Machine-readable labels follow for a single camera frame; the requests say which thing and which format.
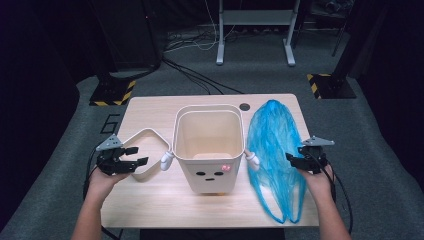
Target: black cable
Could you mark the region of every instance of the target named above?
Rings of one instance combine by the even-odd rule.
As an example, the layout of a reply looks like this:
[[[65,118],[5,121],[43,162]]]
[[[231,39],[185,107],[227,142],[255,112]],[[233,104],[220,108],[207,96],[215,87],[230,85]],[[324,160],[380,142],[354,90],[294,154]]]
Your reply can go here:
[[[349,211],[349,220],[350,220],[349,234],[351,234],[352,233],[352,228],[353,228],[352,206],[350,205],[350,200],[349,200],[349,197],[347,196],[347,192],[346,192],[346,189],[344,188],[344,185],[342,183],[342,180],[340,180],[339,176],[334,171],[333,171],[333,173],[336,176],[336,179],[339,182],[340,187],[342,188],[343,194],[345,195],[345,198],[346,198],[347,208],[348,208],[348,211]]]
[[[91,174],[93,174],[93,171],[97,168],[97,165],[91,169],[91,162],[93,161],[93,156],[94,153],[96,152],[96,148],[97,146],[99,146],[103,141],[99,142],[91,151],[90,153],[90,157],[88,158],[88,162],[87,162],[87,169],[86,169],[86,174],[85,174],[85,180],[84,180],[84,187],[83,187],[83,200],[85,200],[85,197],[87,196],[87,192],[88,192],[88,188],[90,186],[90,178],[91,178]],[[106,234],[107,236],[109,236],[110,238],[114,239],[114,240],[120,240],[121,236],[122,236],[122,232],[124,231],[123,229],[121,229],[120,233],[119,233],[119,237],[115,236],[113,233],[111,233],[109,230],[107,230],[105,227],[101,226],[102,228],[102,232],[104,234]]]
[[[226,86],[224,84],[221,84],[219,82],[216,82],[216,81],[214,81],[214,80],[212,80],[212,79],[210,79],[210,78],[208,78],[208,77],[206,77],[206,76],[204,76],[204,75],[202,75],[202,74],[200,74],[200,73],[198,73],[198,72],[196,72],[196,71],[194,71],[194,70],[192,70],[190,68],[187,68],[187,67],[184,67],[182,65],[179,65],[179,64],[173,62],[172,60],[169,60],[167,58],[163,58],[162,61],[164,63],[166,63],[168,66],[171,66],[172,68],[177,69],[178,71],[180,71],[181,73],[183,73],[186,77],[190,76],[190,77],[196,78],[199,81],[202,81],[202,82],[204,82],[206,84],[209,84],[210,86],[212,86],[213,88],[215,88],[222,95],[224,95],[224,93],[217,86],[215,86],[214,84],[219,85],[219,86],[224,87],[224,88],[227,88],[227,89],[230,89],[230,90],[235,91],[237,93],[244,94],[243,92],[241,92],[241,91],[239,91],[237,89],[234,89],[234,88],[228,87],[228,86]]]
[[[162,59],[162,61],[166,64],[166,65],[168,65],[168,66],[170,66],[170,67],[172,67],[172,68],[174,68],[174,69],[176,69],[176,70],[178,70],[180,73],[182,73],[182,74],[184,74],[190,81],[192,81],[192,82],[194,82],[194,83],[196,83],[197,85],[199,85],[201,88],[203,88],[203,89],[205,89],[207,92],[208,92],[208,94],[210,95],[211,94],[211,92],[210,92],[210,90],[209,90],[209,88],[206,86],[206,84],[205,83],[203,83],[203,82],[201,82],[201,81],[199,81],[199,80],[196,80],[196,79],[193,79],[193,78],[191,78],[191,76],[189,76],[188,74],[186,74],[181,68],[179,68],[178,66],[175,66],[174,64],[172,64],[172,63],[170,63],[170,62],[168,62],[168,60],[167,59]]]

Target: blue plastic bag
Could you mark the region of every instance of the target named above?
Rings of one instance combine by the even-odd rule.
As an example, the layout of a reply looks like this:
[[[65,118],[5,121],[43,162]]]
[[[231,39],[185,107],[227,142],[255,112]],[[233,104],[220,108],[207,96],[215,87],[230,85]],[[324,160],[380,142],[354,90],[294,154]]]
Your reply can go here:
[[[306,183],[285,154],[301,157],[297,150],[300,146],[302,143],[296,123],[285,105],[269,100],[254,114],[247,148],[259,158],[260,166],[257,171],[248,167],[249,179],[265,212],[279,223],[284,223],[287,218],[297,223],[302,215]],[[271,190],[281,216],[270,210],[262,195],[262,187]]]

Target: human hand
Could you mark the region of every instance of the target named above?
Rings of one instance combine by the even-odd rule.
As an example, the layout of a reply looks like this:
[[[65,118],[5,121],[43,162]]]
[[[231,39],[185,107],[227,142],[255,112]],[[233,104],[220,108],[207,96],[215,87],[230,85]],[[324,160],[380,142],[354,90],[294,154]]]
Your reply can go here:
[[[90,185],[86,199],[103,204],[106,197],[112,191],[113,187],[119,181],[127,178],[130,174],[116,174],[109,176],[103,173],[99,168],[94,169],[90,177]]]
[[[331,166],[327,165],[324,169],[327,171],[330,178],[333,178],[333,169]],[[311,192],[315,202],[319,200],[328,200],[328,198],[332,199],[331,184],[324,172],[312,174],[301,169],[297,170],[305,178],[309,191]]]

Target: table leg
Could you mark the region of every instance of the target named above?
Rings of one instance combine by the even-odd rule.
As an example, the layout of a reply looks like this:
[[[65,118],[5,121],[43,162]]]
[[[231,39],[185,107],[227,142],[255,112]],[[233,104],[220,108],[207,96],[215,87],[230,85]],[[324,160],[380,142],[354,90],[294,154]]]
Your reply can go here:
[[[222,0],[219,0],[219,44],[218,55],[216,57],[216,64],[222,65],[224,63],[224,19],[223,19],[223,5]]]

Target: cable on floor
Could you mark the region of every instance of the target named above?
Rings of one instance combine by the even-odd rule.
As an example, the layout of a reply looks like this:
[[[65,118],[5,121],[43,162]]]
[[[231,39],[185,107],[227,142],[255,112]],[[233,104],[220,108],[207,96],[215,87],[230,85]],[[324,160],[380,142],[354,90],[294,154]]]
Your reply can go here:
[[[214,80],[212,80],[212,79],[210,79],[210,78],[208,78],[208,77],[206,77],[206,76],[204,76],[204,75],[202,75],[202,74],[200,74],[200,73],[198,73],[198,72],[196,72],[196,71],[194,71],[194,70],[192,70],[188,67],[181,66],[181,65],[175,63],[174,61],[172,61],[170,59],[163,57],[162,61],[166,65],[170,66],[171,68],[176,69],[177,71],[179,71],[180,73],[185,75],[190,81],[196,83],[197,85],[199,85],[200,87],[205,89],[208,92],[209,95],[211,95],[211,91],[209,90],[207,85],[211,86],[212,88],[217,90],[222,95],[224,95],[224,93],[218,88],[218,86],[232,90],[232,91],[237,92],[239,94],[244,94],[243,92],[241,92],[241,91],[239,91],[235,88],[226,86],[226,85],[221,84],[219,82],[216,82],[216,81],[214,81]]]

